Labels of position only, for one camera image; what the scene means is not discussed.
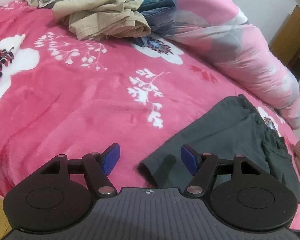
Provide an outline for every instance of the pink comforter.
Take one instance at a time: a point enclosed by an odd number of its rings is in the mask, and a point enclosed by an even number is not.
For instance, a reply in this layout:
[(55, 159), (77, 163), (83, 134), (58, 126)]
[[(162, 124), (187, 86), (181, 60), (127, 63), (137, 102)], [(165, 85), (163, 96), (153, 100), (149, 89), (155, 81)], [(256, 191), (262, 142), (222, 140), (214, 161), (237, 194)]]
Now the pink comforter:
[[(0, 194), (57, 154), (81, 158), (113, 142), (121, 146), (109, 176), (115, 187), (148, 187), (138, 163), (241, 93), (291, 153), (293, 131), (264, 103), (166, 40), (154, 36), (153, 43), (78, 41), (49, 9), (23, 2), (0, 8), (0, 49), (20, 46), (0, 78)], [(300, 204), (291, 227), (300, 229)]]

